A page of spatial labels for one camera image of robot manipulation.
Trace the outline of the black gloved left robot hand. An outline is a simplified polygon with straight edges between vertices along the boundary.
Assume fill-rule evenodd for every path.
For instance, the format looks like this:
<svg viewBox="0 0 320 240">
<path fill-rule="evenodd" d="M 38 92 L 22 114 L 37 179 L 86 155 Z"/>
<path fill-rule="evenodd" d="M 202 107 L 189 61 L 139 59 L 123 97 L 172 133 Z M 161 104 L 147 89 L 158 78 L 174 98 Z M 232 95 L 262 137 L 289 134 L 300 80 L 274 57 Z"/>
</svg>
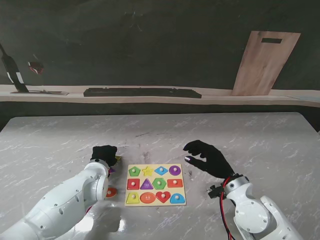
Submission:
<svg viewBox="0 0 320 240">
<path fill-rule="evenodd" d="M 92 148 L 91 160 L 104 161 L 109 167 L 117 163 L 116 153 L 118 148 L 111 145 L 94 146 Z"/>
</svg>

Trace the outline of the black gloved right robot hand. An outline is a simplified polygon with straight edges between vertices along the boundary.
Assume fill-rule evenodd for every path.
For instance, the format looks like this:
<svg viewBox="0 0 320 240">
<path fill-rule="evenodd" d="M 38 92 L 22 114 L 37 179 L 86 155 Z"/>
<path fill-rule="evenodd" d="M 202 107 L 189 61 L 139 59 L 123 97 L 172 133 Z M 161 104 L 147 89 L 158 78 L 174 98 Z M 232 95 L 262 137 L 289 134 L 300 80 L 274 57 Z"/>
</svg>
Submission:
<svg viewBox="0 0 320 240">
<path fill-rule="evenodd" d="M 185 157 L 187 163 L 215 178 L 227 179 L 235 174 L 222 152 L 213 145 L 194 140 L 187 143 L 183 150 L 190 154 Z"/>
</svg>

